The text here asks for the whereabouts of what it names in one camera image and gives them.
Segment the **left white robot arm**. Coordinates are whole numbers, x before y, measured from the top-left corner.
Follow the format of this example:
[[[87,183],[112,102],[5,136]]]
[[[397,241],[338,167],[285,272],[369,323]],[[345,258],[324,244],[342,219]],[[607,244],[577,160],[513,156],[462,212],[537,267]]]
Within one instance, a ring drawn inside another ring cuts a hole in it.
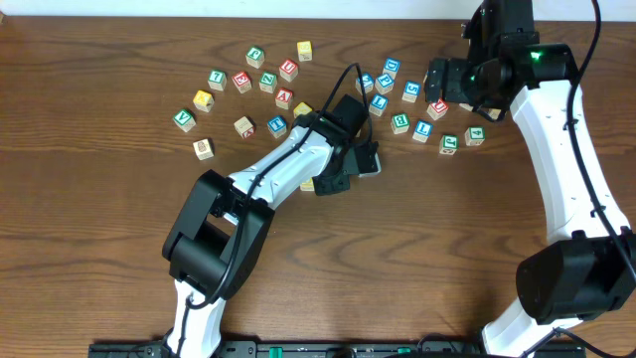
[[[355,140],[366,114],[296,118],[287,138],[228,177],[209,170],[195,182],[162,248],[178,306],[164,357],[210,357],[221,343],[226,302],[253,271],[276,208],[307,180],[318,195],[349,189],[352,175],[375,175],[378,144]]]

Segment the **yellow block O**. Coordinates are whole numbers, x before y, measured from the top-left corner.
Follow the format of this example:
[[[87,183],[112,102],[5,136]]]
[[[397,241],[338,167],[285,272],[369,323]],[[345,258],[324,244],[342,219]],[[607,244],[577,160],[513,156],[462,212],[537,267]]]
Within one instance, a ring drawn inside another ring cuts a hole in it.
[[[299,189],[301,191],[313,192],[315,190],[313,179],[309,178],[307,181],[302,182]]]

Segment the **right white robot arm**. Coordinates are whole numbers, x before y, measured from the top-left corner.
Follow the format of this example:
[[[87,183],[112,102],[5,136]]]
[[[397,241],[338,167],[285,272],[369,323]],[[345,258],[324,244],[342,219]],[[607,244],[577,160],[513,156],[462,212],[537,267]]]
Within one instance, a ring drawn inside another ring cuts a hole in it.
[[[635,290],[635,234],[596,156],[580,75],[565,44],[477,48],[428,65],[427,101],[512,115],[546,210],[547,247],[519,264],[516,299],[482,329],[489,355],[527,357],[556,334],[620,309]]]

